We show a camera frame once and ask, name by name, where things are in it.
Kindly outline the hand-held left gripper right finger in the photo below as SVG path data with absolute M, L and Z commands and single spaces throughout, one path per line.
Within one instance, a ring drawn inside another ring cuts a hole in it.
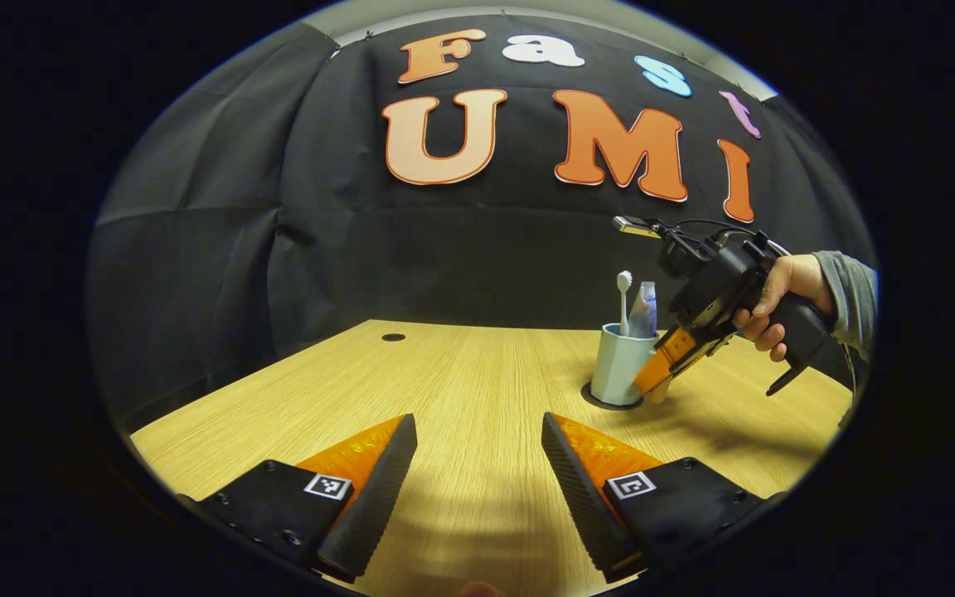
M 543 415 L 541 444 L 609 583 L 678 566 L 768 509 L 766 498 L 697 458 L 663 462 L 557 413 Z

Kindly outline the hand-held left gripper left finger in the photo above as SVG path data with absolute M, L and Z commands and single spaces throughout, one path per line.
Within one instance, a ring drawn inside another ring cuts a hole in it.
M 405 413 L 299 464 L 265 459 L 196 506 L 282 563 L 352 583 L 380 544 L 417 446 Z

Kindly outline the light blue cup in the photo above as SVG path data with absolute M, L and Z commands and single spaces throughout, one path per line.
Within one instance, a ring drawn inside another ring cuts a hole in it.
M 626 405 L 641 396 L 633 385 L 637 372 L 648 362 L 658 337 L 623 337 L 618 323 L 600 329 L 591 392 L 606 403 Z

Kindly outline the white toothpaste tube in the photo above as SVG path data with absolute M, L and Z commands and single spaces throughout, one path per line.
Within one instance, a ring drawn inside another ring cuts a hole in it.
M 658 336 L 658 298 L 655 282 L 641 282 L 627 318 L 629 337 Z

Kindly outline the dark brown round coaster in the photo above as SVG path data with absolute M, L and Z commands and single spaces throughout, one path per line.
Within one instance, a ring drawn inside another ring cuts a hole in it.
M 625 411 L 625 410 L 633 410 L 633 409 L 639 408 L 640 405 L 643 404 L 645 400 L 644 396 L 640 396 L 633 403 L 626 404 L 626 405 L 606 403 L 606 401 L 599 400 L 598 397 L 594 396 L 594 393 L 591 392 L 591 383 L 584 383 L 584 385 L 581 386 L 580 394 L 581 396 L 583 396 L 584 400 L 587 401 L 587 403 L 594 405 L 594 407 L 604 409 L 604 410 L 614 410 L 614 411 Z

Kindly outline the wooden desktop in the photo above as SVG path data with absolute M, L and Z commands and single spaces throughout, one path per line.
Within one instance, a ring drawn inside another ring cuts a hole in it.
M 783 367 L 737 337 L 675 379 L 660 403 L 606 410 L 581 395 L 598 343 L 595 330 L 371 320 L 130 439 L 171 490 L 204 498 L 259 461 L 298 464 L 410 413 L 418 447 L 356 589 L 451 597 L 475 580 L 507 597 L 590 597 L 608 585 L 542 449 L 546 412 L 662 461 L 698 458 L 765 498 L 818 461 L 851 400 L 812 369 L 766 396 Z

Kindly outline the black backdrop cloth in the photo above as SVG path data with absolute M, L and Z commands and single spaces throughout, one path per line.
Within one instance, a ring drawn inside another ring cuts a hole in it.
M 149 126 L 92 228 L 96 378 L 128 431 L 367 320 L 594 329 L 614 276 L 679 288 L 617 215 L 742 226 L 878 267 L 859 197 L 785 99 L 642 39 L 477 14 L 342 45 L 299 20 Z

